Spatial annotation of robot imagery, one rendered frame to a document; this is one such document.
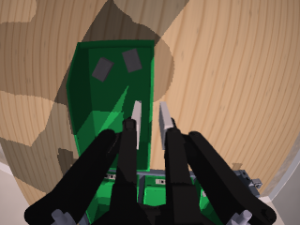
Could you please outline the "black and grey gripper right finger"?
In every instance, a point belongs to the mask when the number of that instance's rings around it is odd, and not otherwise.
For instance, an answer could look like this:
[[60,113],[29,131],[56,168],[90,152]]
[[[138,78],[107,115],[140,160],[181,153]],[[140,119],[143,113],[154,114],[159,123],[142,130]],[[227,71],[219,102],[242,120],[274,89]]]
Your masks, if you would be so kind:
[[188,165],[224,225],[272,225],[276,221],[276,212],[249,192],[200,132],[181,135],[166,101],[159,102],[158,122],[172,225],[204,225]]

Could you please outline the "grey metal shelf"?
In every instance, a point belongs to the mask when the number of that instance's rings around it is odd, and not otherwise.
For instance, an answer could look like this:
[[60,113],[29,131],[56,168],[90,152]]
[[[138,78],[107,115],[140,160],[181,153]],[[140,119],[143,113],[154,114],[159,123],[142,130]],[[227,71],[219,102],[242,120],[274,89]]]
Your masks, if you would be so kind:
[[[189,172],[190,177],[193,178],[193,182],[195,184],[196,181],[196,176],[194,175],[193,172]],[[239,170],[239,171],[234,171],[236,175],[238,175],[238,178],[243,182],[243,184],[247,187],[247,189],[257,198],[259,198],[261,195],[257,189],[260,189],[262,186],[262,181],[257,178],[257,179],[250,179],[248,174],[246,173],[245,170]],[[137,172],[137,174],[140,175],[139,178],[139,195],[138,195],[138,203],[142,203],[142,195],[143,195],[143,185],[144,185],[144,178],[146,175],[154,175],[154,176],[165,176],[165,171],[163,170],[150,170],[150,172]],[[255,187],[255,186],[256,187]],[[79,222],[79,225],[90,225],[89,219],[86,215],[86,212],[82,219]]]

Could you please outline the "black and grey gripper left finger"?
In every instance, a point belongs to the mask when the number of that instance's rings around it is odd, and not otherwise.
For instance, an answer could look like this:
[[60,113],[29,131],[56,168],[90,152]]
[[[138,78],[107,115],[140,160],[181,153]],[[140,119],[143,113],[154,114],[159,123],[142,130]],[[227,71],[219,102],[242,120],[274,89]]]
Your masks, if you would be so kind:
[[25,210],[25,221],[29,225],[77,225],[119,154],[107,225],[137,225],[141,121],[142,102],[135,100],[132,116],[122,122],[123,131],[102,130],[55,188]]

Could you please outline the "green bin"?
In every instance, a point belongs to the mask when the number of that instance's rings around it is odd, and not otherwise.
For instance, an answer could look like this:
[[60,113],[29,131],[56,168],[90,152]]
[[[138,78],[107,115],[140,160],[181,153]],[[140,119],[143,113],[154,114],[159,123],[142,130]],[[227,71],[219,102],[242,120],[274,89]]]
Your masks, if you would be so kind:
[[196,179],[195,184],[200,204],[201,213],[206,216],[208,219],[210,219],[212,222],[214,222],[216,225],[223,225],[223,223],[220,221],[220,219],[217,216],[217,213],[212,207],[212,204],[208,201],[207,196],[203,196],[203,189],[198,183],[198,180]]
[[143,203],[157,206],[165,204],[165,176],[146,175],[143,185]]
[[[109,211],[110,201],[112,195],[112,187],[115,181],[116,172],[107,172],[102,181],[97,193],[95,194],[93,200],[89,204],[86,215],[89,219],[90,224],[92,224],[95,220]],[[139,178],[140,175],[137,174],[137,202],[138,202],[138,194],[139,194]],[[105,185],[105,186],[103,186]]]
[[[128,73],[122,53],[131,49],[137,49],[142,69]],[[137,172],[150,172],[154,56],[154,40],[120,39],[77,43],[66,88],[79,157],[105,128],[115,133],[122,132],[122,121],[132,116],[135,100],[140,100],[142,122],[137,149]],[[100,57],[114,62],[104,82],[92,77]]]

